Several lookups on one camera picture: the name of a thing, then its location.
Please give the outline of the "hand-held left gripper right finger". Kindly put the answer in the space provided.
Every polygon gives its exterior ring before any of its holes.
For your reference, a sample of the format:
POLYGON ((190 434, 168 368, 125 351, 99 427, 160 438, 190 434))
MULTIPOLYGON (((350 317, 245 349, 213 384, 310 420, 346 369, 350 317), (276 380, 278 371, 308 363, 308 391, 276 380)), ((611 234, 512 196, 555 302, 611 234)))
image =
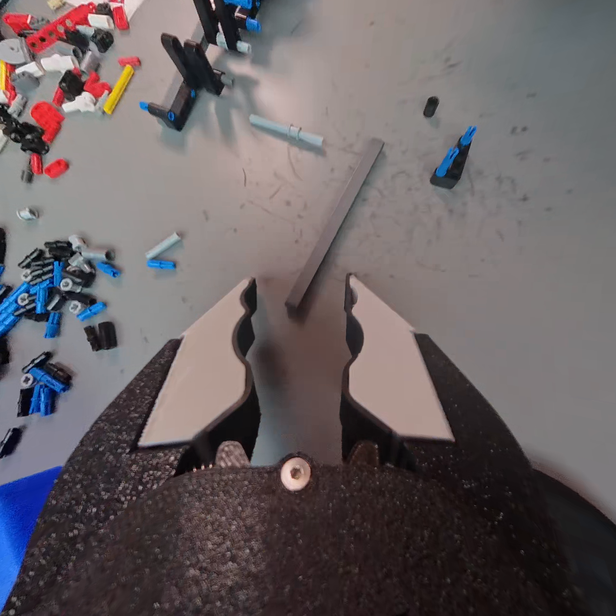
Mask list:
POLYGON ((350 273, 344 313, 350 359, 343 369, 339 417, 343 459, 372 443, 381 463, 414 462, 410 445, 452 445, 415 329, 350 273))

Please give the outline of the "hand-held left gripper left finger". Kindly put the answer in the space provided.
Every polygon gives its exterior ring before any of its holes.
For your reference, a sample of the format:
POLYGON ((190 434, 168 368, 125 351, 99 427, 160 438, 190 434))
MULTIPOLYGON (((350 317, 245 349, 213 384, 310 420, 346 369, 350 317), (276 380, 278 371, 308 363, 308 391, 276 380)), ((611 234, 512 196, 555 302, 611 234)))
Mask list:
POLYGON ((252 458, 261 411, 247 355, 257 296, 246 278, 184 331, 138 449, 188 444, 212 463, 221 444, 237 442, 252 458))

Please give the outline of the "long dark grey building beam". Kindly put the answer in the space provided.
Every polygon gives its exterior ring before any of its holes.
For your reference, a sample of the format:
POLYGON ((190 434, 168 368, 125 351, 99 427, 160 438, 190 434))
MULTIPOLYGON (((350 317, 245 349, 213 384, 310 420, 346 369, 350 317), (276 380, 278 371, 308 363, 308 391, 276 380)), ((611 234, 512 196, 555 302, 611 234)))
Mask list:
POLYGON ((383 147, 384 141, 377 137, 372 137, 366 142, 357 165, 350 174, 350 178, 335 203, 321 234, 285 299, 285 308, 290 318, 295 318, 301 310, 313 279, 317 275, 383 147))

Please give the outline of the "black piece with blue pins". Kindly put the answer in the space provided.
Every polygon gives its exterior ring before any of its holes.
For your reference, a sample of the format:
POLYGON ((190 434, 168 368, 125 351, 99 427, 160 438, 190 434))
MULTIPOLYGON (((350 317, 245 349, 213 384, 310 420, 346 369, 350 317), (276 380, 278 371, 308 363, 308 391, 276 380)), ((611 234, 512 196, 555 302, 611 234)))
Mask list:
POLYGON ((450 190, 458 184, 465 170, 476 131, 477 126, 469 126, 458 142, 448 150, 429 179, 431 185, 450 190))

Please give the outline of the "grey desk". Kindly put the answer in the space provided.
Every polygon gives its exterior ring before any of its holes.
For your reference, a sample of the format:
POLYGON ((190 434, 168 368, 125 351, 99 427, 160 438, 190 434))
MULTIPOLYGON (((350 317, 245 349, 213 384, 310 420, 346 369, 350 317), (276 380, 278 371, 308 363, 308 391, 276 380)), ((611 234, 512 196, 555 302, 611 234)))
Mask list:
MULTIPOLYGON (((614 516, 615 1, 266 1, 260 20, 249 57, 208 50, 234 87, 201 96, 177 133, 139 103, 173 98, 159 37, 196 38, 199 22, 191 1, 145 1, 102 66, 112 83, 117 58, 142 62, 115 113, 68 115, 50 150, 69 171, 27 185, 24 154, 2 152, 1 221, 30 229, 16 212, 31 207, 45 241, 116 253, 131 379, 256 277, 257 464, 340 457, 352 272, 435 340, 532 460, 614 516), (469 126, 458 184, 431 185, 469 126), (292 319, 285 299, 372 137, 381 154, 292 319), (148 268, 174 232, 157 259, 176 269, 148 268)), ((69 388, 50 356, 22 368, 19 415, 53 413, 69 388)))

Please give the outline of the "short light grey pin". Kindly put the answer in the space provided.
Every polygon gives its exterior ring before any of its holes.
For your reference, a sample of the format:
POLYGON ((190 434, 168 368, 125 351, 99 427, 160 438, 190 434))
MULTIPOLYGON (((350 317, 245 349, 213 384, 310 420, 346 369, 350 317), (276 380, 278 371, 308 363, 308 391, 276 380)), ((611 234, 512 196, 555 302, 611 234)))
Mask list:
POLYGON ((173 248, 175 245, 177 245, 181 241, 182 241, 181 235, 178 234, 177 232, 174 232, 168 237, 166 237, 164 240, 157 243, 153 248, 148 250, 145 253, 145 258, 148 261, 152 259, 156 260, 164 252, 170 250, 171 248, 173 248))

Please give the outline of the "pile of blue black pins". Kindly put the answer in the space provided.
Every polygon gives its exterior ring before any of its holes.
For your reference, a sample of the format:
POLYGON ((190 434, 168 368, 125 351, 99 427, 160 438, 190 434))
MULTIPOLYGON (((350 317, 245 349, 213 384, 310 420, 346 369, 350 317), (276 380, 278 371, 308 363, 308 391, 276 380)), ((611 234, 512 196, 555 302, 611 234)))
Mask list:
POLYGON ((117 344, 112 349, 92 351, 84 327, 99 330, 100 321, 116 321, 113 297, 119 298, 124 282, 100 271, 88 260, 91 282, 80 294, 89 300, 83 309, 105 303, 106 309, 81 321, 70 311, 74 299, 54 284, 54 264, 63 264, 61 278, 71 267, 69 256, 57 258, 45 247, 46 231, 27 229, 10 221, 1 222, 1 440, 12 429, 20 430, 10 454, 1 457, 1 474, 25 475, 64 464, 73 448, 131 376, 121 366, 125 361, 117 344), (22 368, 42 353, 48 363, 70 375, 65 392, 54 391, 54 412, 19 415, 22 368))

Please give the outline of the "blue object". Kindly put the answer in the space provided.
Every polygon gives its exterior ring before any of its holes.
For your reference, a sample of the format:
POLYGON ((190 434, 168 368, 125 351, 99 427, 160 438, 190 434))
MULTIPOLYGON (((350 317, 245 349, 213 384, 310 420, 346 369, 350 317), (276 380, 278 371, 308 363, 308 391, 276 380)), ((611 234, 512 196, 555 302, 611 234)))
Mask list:
POLYGON ((17 579, 27 545, 62 466, 1 485, 1 608, 17 579))

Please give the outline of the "long light grey axle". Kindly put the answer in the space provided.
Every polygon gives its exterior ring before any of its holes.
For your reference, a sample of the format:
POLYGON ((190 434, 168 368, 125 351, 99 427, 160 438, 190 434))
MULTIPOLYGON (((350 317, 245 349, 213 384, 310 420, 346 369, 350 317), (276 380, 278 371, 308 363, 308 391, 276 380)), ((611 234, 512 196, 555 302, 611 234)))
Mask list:
POLYGON ((249 116, 250 125, 258 130, 278 135, 288 141, 301 143, 312 148, 321 149, 324 138, 321 135, 305 131, 302 127, 266 119, 256 114, 249 116))

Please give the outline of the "yellow axle piece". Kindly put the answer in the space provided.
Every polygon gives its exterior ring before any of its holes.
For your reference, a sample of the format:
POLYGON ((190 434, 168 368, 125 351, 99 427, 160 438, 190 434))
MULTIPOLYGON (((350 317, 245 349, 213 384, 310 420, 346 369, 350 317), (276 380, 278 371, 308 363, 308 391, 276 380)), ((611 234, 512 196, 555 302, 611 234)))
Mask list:
POLYGON ((103 113, 105 115, 112 115, 119 104, 119 101, 124 96, 129 83, 131 82, 133 76, 135 74, 135 68, 132 65, 126 65, 123 68, 123 71, 113 86, 111 92, 109 93, 105 103, 102 107, 103 113))

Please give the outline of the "black angled brick assembly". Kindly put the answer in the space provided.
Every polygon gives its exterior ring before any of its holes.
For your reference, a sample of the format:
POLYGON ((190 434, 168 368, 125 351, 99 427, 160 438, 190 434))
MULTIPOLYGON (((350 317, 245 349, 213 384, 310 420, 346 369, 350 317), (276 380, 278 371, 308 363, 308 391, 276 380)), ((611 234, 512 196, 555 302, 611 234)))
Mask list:
POLYGON ((182 81, 170 106, 163 107, 152 102, 140 102, 139 106, 168 128, 181 132, 199 93, 204 91, 220 96, 224 88, 234 85, 234 79, 211 66, 200 43, 189 39, 181 43, 176 36, 168 33, 162 33, 160 40, 182 81))

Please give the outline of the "large black brick model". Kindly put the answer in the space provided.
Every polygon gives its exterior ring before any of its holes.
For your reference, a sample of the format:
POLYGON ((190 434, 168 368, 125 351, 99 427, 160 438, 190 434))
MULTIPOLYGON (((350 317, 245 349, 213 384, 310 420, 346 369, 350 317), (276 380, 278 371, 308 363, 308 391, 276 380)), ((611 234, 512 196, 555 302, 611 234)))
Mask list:
POLYGON ((259 33, 260 1, 194 1, 205 40, 225 51, 244 56, 251 54, 250 43, 243 41, 241 31, 259 33))

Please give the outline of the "pile of red black bricks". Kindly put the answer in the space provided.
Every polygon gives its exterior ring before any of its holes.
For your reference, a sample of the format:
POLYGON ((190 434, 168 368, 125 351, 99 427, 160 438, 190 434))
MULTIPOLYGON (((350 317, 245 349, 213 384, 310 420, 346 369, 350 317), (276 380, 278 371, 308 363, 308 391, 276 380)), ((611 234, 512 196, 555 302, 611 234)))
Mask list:
POLYGON ((124 66, 141 65, 136 56, 116 59, 112 83, 102 77, 108 53, 128 34, 130 22, 122 5, 72 6, 46 1, 51 17, 6 12, 1 1, 1 151, 14 144, 25 155, 21 181, 31 184, 44 175, 57 179, 70 164, 65 158, 46 161, 66 117, 98 114, 124 66))

